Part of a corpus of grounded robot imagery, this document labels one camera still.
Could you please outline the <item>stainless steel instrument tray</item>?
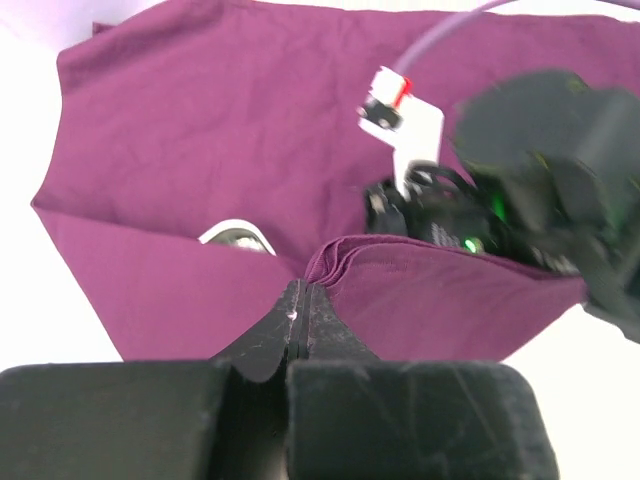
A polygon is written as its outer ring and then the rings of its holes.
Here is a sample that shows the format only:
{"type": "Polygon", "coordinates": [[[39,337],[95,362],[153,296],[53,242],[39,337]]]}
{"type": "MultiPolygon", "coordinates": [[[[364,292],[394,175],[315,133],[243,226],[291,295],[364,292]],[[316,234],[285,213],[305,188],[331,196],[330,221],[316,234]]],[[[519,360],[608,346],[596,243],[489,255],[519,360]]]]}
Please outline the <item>stainless steel instrument tray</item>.
{"type": "Polygon", "coordinates": [[[276,256],[274,248],[259,228],[242,219],[223,220],[201,234],[198,241],[202,245],[226,245],[276,256]]]}

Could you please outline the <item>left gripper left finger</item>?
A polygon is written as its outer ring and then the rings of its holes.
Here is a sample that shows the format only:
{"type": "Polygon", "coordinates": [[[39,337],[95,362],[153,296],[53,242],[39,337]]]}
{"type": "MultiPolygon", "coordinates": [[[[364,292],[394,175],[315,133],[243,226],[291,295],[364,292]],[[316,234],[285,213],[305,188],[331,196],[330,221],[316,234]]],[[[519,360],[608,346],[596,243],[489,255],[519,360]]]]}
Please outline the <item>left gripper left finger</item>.
{"type": "Polygon", "coordinates": [[[306,285],[210,360],[41,364],[1,376],[5,479],[283,479],[287,363],[306,285]]]}

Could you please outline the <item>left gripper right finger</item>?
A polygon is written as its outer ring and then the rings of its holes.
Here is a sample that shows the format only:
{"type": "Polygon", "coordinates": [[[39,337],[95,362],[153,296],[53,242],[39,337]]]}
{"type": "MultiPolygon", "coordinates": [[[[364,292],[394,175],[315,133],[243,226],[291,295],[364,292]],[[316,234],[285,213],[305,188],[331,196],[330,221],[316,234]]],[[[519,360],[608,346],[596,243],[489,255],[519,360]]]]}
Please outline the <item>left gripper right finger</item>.
{"type": "Polygon", "coordinates": [[[385,362],[305,293],[308,355],[287,373],[293,479],[555,479],[529,383],[489,362],[385,362]]]}

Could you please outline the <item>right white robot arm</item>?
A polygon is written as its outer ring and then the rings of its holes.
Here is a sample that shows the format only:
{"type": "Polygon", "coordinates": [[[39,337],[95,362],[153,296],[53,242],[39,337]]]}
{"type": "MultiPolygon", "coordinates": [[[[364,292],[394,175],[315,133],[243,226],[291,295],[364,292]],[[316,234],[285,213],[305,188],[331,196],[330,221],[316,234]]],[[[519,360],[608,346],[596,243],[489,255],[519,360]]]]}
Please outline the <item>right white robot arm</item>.
{"type": "Polygon", "coordinates": [[[359,125],[391,146],[367,231],[580,276],[586,310],[639,338],[639,100],[573,72],[513,77],[472,98],[438,161],[443,112],[382,69],[359,125]]]}

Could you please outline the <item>purple surgical drape cloth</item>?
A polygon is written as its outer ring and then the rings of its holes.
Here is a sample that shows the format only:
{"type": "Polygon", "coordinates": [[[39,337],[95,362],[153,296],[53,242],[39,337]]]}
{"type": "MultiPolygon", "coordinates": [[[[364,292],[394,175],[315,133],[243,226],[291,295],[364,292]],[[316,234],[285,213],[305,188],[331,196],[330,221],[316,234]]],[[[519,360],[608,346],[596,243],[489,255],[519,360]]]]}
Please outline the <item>purple surgical drape cloth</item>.
{"type": "Polygon", "coordinates": [[[211,357],[299,278],[387,360],[503,360],[580,302],[576,278],[364,234],[391,160],[356,107],[441,19],[167,1],[59,55],[33,206],[124,359],[211,357]],[[199,243],[227,219],[276,256],[199,243]]]}

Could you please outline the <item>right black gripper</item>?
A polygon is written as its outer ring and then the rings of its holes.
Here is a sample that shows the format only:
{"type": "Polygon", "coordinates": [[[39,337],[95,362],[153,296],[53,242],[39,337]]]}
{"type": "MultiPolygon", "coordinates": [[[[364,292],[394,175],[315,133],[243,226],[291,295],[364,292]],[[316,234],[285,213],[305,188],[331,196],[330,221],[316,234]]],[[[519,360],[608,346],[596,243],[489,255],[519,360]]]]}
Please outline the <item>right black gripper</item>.
{"type": "Polygon", "coordinates": [[[506,221],[504,202],[467,182],[455,170],[415,164],[404,174],[405,194],[391,178],[366,188],[366,232],[397,235],[474,255],[494,255],[563,276],[577,267],[552,254],[506,221]]]}

